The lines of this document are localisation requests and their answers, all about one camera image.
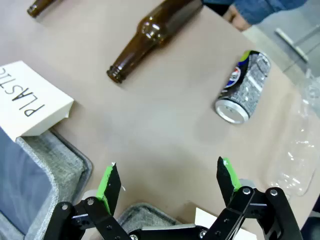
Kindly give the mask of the person's left hand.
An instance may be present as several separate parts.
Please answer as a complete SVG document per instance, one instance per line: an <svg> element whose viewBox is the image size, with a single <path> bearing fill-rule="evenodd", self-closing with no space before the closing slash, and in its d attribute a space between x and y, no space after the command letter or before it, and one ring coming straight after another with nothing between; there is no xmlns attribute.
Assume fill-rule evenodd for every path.
<svg viewBox="0 0 320 240"><path fill-rule="evenodd" d="M234 5L230 5L222 17L240 32L246 31L252 26L243 18Z"/></svg>

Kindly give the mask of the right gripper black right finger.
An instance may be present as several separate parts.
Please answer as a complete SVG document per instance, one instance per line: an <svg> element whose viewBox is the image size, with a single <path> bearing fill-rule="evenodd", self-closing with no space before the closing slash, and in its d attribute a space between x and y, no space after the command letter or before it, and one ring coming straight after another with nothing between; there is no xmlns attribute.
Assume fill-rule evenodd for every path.
<svg viewBox="0 0 320 240"><path fill-rule="evenodd" d="M233 240L246 219L255 219L266 240L301 240L289 201L279 187L261 192L242 185L227 158L217 160L217 182L225 209L207 230L206 240Z"/></svg>

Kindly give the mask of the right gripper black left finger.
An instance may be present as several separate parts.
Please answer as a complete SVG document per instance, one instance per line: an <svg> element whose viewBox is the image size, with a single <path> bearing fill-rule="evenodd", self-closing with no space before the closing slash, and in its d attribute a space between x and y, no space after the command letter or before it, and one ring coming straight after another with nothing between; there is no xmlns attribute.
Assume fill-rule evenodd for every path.
<svg viewBox="0 0 320 240"><path fill-rule="evenodd" d="M67 201L57 203L43 238L80 240L86 230L96 229L104 240L129 240L128 233L114 218L121 188L117 166L108 166L95 196L76 205Z"/></svg>

